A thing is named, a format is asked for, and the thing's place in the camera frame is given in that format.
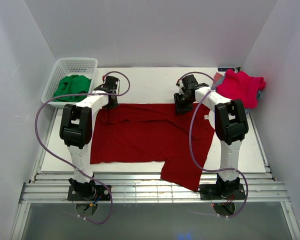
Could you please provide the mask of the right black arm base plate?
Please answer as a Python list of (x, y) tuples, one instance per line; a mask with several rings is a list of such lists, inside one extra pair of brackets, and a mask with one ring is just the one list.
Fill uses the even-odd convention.
[(201, 200), (244, 200), (246, 193), (243, 185), (228, 185), (221, 187), (215, 184), (200, 184), (198, 192)]

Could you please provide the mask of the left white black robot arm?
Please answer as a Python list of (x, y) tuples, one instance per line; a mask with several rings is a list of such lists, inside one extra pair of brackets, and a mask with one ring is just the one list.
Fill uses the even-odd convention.
[(63, 107), (59, 136), (64, 141), (74, 165), (73, 177), (69, 179), (70, 193), (80, 200), (91, 200), (98, 189), (91, 179), (94, 174), (90, 166), (92, 137), (98, 112), (102, 108), (117, 107), (117, 88), (120, 80), (106, 76), (82, 101)]

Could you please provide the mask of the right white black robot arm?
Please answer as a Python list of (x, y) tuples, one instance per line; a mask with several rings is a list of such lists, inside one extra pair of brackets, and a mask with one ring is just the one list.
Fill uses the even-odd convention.
[(173, 95), (175, 112), (185, 114), (198, 112), (204, 105), (214, 113), (214, 130), (220, 141), (220, 167), (215, 170), (214, 184), (201, 184), (200, 197), (203, 200), (244, 199), (247, 193), (240, 179), (238, 169), (240, 148), (249, 131), (244, 104), (241, 100), (231, 100), (216, 92), (216, 88), (206, 83), (198, 83), (194, 72), (189, 72), (177, 80), (179, 91)]

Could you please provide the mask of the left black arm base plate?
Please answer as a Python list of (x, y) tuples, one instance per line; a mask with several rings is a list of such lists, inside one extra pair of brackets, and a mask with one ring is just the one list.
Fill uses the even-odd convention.
[(68, 201), (100, 201), (110, 200), (111, 185), (107, 185), (106, 189), (103, 185), (88, 185), (88, 186), (70, 186), (68, 189)]

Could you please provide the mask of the dark red t shirt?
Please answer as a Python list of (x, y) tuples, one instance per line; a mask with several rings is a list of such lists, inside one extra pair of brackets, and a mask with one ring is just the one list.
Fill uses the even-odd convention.
[(176, 115), (173, 103), (120, 104), (96, 116), (90, 163), (163, 162), (161, 179), (196, 192), (215, 130), (201, 105)]

